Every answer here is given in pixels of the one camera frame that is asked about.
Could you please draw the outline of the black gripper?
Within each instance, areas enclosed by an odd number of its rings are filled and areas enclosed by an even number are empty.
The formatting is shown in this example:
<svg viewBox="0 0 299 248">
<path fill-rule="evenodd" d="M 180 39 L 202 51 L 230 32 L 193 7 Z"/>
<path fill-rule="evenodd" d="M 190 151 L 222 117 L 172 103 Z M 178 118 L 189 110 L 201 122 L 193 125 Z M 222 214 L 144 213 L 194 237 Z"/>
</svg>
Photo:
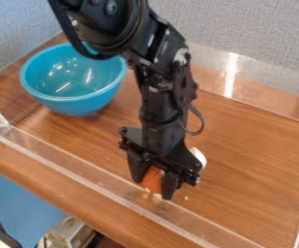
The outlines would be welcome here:
<svg viewBox="0 0 299 248">
<path fill-rule="evenodd" d="M 202 170 L 185 145 L 185 132 L 180 123 L 121 127 L 118 147 L 125 151 L 132 180 L 142 181 L 149 166 L 162 172 L 161 197 L 170 200 L 182 183 L 194 186 Z"/>
</svg>

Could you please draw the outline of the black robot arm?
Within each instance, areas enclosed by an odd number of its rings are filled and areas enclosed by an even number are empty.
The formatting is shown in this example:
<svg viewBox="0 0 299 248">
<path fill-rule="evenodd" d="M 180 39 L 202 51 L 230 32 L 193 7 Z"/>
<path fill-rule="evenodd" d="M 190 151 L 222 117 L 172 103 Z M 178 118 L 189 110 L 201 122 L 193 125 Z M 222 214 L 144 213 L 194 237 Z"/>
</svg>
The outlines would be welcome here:
<svg viewBox="0 0 299 248">
<path fill-rule="evenodd" d="M 118 55 L 134 72 L 141 93 L 140 129 L 118 129 L 134 182 L 149 167 L 162 171 L 161 197 L 169 200 L 184 183 L 196 185 L 202 163 L 185 146 L 197 84 L 192 79 L 185 38 L 149 8 L 148 0 L 48 0 L 74 50 L 105 60 Z"/>
</svg>

